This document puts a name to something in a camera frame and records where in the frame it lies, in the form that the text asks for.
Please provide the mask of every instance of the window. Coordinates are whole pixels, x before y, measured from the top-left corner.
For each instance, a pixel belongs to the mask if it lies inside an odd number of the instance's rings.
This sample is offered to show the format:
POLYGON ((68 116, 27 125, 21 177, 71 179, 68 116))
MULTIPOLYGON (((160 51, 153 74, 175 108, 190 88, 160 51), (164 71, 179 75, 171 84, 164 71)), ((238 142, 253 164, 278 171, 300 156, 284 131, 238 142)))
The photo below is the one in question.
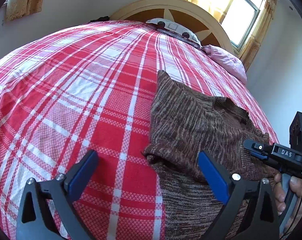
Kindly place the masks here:
POLYGON ((233 0, 222 27, 229 36, 234 49, 243 47, 258 17, 263 0, 233 0))

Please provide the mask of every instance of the red plaid bedspread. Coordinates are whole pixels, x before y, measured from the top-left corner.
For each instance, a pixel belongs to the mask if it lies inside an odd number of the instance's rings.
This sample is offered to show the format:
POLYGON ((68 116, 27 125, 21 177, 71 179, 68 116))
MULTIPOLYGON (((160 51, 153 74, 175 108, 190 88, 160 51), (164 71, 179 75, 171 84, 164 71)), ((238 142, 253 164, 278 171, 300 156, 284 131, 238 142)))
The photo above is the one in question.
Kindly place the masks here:
MULTIPOLYGON (((76 210, 97 239, 163 239, 164 206, 148 144, 158 70, 207 95, 231 98, 278 141, 236 78, 201 51, 145 24, 68 28, 0 60, 0 226, 16 238, 26 180, 66 172, 89 148, 99 165, 76 210)), ((68 237, 50 202, 58 229, 68 237)))

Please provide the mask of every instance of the brown knit sweater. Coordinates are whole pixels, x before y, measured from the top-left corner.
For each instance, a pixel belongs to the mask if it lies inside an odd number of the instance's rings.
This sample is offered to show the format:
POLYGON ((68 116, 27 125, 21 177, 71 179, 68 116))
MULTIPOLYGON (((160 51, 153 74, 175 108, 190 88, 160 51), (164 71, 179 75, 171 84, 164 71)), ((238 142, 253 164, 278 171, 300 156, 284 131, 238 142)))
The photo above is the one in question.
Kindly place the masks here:
MULTIPOLYGON (((143 155, 158 173, 165 205, 165 239, 199 239, 222 207, 197 165, 205 151, 230 173, 243 179, 272 179, 276 171, 252 158, 243 142, 268 143, 268 134, 256 129, 245 110, 229 98, 209 97, 158 72, 151 108, 150 145, 143 155)), ((244 216, 243 201, 228 237, 244 216)))

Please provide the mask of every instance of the wooden headboard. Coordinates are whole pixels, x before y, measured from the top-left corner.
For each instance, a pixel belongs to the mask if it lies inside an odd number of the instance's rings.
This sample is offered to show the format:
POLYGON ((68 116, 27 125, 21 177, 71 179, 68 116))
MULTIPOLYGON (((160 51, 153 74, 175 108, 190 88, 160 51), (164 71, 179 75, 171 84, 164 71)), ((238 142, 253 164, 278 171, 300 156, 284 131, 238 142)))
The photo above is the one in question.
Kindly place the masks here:
POLYGON ((233 47, 220 23, 201 7, 185 0, 139 0, 117 12, 111 20, 146 22, 164 18, 183 25, 196 34, 202 46, 219 46, 234 54, 233 47))

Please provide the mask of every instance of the pink pillow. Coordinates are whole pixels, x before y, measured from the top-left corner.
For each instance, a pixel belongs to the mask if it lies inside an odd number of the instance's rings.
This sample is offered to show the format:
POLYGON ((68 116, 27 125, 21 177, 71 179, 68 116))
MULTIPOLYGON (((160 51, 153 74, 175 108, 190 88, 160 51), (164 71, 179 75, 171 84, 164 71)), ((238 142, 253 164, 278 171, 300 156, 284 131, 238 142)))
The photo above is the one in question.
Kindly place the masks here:
POLYGON ((203 51, 206 52, 207 56, 219 64, 231 75, 236 77, 239 81, 246 85, 247 78, 243 63, 234 55, 227 52, 226 50, 213 46, 207 45, 203 47, 203 51))

